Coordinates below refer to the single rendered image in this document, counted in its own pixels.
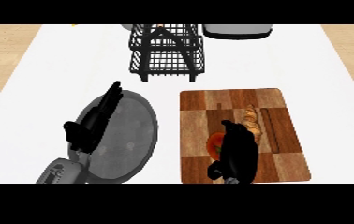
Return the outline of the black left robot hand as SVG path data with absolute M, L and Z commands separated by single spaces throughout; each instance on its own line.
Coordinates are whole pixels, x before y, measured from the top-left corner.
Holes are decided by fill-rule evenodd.
M 121 82 L 115 81 L 102 97 L 99 105 L 85 113 L 82 120 L 78 123 L 68 121 L 63 124 L 66 141 L 73 151 L 85 154 L 94 152 L 121 99 Z

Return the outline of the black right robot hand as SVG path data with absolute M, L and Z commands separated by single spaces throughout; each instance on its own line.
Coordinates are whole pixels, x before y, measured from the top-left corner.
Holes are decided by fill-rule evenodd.
M 225 128 L 224 140 L 221 145 L 220 159 L 208 166 L 208 178 L 217 180 L 233 177 L 239 185 L 248 185 L 255 179 L 258 146 L 253 133 L 246 127 L 222 120 Z

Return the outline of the red tomato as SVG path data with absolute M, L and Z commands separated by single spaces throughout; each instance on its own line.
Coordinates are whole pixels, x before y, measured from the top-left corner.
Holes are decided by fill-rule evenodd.
M 224 140 L 222 132 L 215 132 L 209 135 L 206 149 L 212 159 L 218 159 L 220 157 L 222 140 Z

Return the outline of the wooden checkered cutting board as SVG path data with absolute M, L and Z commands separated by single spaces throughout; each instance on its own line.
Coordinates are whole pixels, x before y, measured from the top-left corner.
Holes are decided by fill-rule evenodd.
M 252 105 L 261 126 L 255 181 L 296 182 L 311 178 L 299 147 L 289 112 L 276 88 L 200 90 L 180 93 L 180 156 L 181 182 L 199 184 L 221 179 L 208 178 L 208 166 L 215 159 L 206 149 L 212 133 L 225 131 L 222 120 L 242 122 Z

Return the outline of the grey round plate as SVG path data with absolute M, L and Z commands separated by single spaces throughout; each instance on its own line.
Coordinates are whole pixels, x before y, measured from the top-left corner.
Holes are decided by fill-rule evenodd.
M 121 184 L 143 169 L 158 141 L 156 114 L 144 97 L 122 90 L 82 183 Z

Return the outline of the grey and black appliance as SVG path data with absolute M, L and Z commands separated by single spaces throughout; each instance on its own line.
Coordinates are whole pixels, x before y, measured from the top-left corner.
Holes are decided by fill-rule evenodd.
M 215 39 L 261 39 L 273 31 L 270 24 L 203 24 L 203 35 Z

